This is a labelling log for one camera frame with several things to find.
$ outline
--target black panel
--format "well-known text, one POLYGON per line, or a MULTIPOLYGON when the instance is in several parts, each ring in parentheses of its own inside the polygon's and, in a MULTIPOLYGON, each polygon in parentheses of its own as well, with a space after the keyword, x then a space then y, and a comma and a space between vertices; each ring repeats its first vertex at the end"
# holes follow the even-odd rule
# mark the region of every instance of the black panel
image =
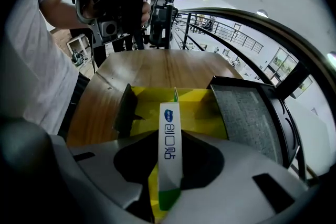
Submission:
POLYGON ((131 135, 132 123, 137 105, 138 99, 132 91, 131 85, 127 84, 113 125, 113 128, 119 132, 118 138, 125 138, 131 135))
POLYGON ((286 105, 284 104, 283 100, 279 99, 277 96, 275 87, 273 85, 220 76, 214 76, 207 89, 211 88, 211 84, 221 86, 250 87, 256 88, 258 90, 260 96, 268 108, 278 133, 282 151, 283 166, 288 168, 299 146, 299 134, 297 133, 296 125, 292 120, 286 105))
POLYGON ((258 89, 219 85, 211 87, 225 123, 227 138, 252 147, 283 165, 278 130, 258 89))

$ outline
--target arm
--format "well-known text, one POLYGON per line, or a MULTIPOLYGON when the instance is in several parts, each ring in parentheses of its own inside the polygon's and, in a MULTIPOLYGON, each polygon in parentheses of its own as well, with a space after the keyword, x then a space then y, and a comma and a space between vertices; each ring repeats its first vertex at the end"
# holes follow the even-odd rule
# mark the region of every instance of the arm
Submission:
POLYGON ((78 21, 74 5, 62 0, 43 0, 40 10, 45 19, 52 26, 61 29, 89 28, 88 25, 78 21))

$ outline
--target window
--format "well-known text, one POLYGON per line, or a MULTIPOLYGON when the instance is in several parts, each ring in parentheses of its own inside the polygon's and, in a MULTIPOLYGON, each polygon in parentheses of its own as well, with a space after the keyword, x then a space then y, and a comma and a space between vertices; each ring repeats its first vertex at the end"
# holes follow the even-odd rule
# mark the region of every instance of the window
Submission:
MULTIPOLYGON (((283 49, 279 49, 275 54, 273 60, 265 68, 264 73, 270 78, 274 86, 282 82, 292 72, 297 62, 283 49)), ((297 98, 310 85, 312 80, 308 77, 305 81, 293 92, 293 96, 297 98)))
POLYGON ((278 70, 279 67, 282 65, 282 63, 285 61, 287 58, 288 54, 285 53, 282 49, 279 49, 277 54, 275 55, 274 59, 271 62, 271 66, 275 69, 278 70))
POLYGON ((304 82, 293 92, 295 98, 299 97, 311 84, 312 80, 308 77, 304 82))

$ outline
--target black cable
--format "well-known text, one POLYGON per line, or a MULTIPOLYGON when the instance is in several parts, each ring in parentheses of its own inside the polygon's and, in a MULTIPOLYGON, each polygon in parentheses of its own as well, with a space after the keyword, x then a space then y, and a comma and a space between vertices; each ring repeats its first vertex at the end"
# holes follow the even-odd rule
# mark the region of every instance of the black cable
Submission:
POLYGON ((79 56, 82 58, 82 60, 84 61, 84 55, 79 53, 79 56))
POLYGON ((95 61, 94 61, 94 56, 95 56, 95 53, 94 53, 94 50, 93 50, 93 33, 92 33, 92 43, 90 44, 91 46, 91 62, 92 62, 92 66, 93 66, 93 73, 96 73, 96 67, 95 67, 95 61))

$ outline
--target ceiling light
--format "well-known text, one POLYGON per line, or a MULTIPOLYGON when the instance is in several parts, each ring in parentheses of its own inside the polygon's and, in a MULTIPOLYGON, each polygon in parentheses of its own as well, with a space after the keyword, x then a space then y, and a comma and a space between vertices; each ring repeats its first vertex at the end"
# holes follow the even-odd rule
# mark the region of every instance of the ceiling light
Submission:
POLYGON ((336 68, 336 52, 332 51, 327 54, 330 63, 336 68))
POLYGON ((260 10, 258 10, 258 11, 257 11, 257 14, 259 14, 259 15, 262 16, 262 17, 266 17, 266 18, 268 18, 268 14, 267 14, 267 12, 266 12, 264 9, 260 9, 260 10))

